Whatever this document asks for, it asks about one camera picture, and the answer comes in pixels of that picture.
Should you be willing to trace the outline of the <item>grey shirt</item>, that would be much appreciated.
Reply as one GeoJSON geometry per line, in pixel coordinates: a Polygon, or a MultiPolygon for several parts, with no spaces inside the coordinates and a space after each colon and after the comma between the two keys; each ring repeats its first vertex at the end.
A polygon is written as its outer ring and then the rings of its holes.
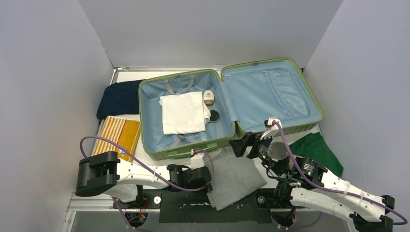
{"type": "Polygon", "coordinates": [[[267,184],[254,162],[237,158],[231,149],[223,148],[213,158],[214,174],[207,193],[211,206],[220,211],[267,184]]]}

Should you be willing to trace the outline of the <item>black round cosmetic jar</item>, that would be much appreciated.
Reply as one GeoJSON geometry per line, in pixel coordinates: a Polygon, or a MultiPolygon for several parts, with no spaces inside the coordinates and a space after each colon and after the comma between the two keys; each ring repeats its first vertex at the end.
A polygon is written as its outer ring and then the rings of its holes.
{"type": "Polygon", "coordinates": [[[216,110],[210,110],[210,118],[209,118],[210,123],[217,122],[219,117],[220,117],[220,115],[216,110]]]}

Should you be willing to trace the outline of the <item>white oval lotion bottle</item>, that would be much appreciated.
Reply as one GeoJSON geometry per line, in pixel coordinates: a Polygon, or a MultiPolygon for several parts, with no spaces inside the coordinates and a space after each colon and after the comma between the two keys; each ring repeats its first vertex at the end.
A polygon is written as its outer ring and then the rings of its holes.
{"type": "Polygon", "coordinates": [[[206,106],[211,106],[214,104],[215,102],[215,95],[214,92],[211,90],[206,90],[203,93],[203,101],[205,103],[206,106]]]}

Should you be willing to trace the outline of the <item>white shirt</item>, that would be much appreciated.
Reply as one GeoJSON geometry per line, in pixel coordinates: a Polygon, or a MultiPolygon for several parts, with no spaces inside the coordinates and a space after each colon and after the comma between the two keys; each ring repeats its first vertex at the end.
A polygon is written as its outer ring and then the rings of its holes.
{"type": "Polygon", "coordinates": [[[210,119],[210,110],[204,103],[202,92],[161,96],[160,105],[165,135],[205,131],[210,119]]]}

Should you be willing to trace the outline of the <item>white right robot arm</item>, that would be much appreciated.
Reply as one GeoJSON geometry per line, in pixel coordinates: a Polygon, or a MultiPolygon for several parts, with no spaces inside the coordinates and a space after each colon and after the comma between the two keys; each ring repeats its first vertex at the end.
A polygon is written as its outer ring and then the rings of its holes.
{"type": "Polygon", "coordinates": [[[267,177],[277,181],[272,193],[264,195],[264,204],[290,209],[288,215],[272,216],[281,227],[294,224],[296,209],[310,208],[343,219],[358,232],[393,231],[393,219],[388,217],[395,206],[393,197],[365,192],[314,160],[291,155],[286,143],[261,134],[248,132],[229,144],[236,157],[259,158],[267,177]]]}

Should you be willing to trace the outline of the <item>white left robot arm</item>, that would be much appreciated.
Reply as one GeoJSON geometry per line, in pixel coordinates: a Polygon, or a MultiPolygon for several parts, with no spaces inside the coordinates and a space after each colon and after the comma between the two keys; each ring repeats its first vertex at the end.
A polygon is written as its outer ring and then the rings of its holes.
{"type": "Polygon", "coordinates": [[[142,191],[145,186],[173,192],[201,191],[210,184],[213,174],[205,164],[144,166],[120,159],[113,151],[108,151],[80,160],[75,195],[104,194],[138,208],[145,200],[142,191]]]}

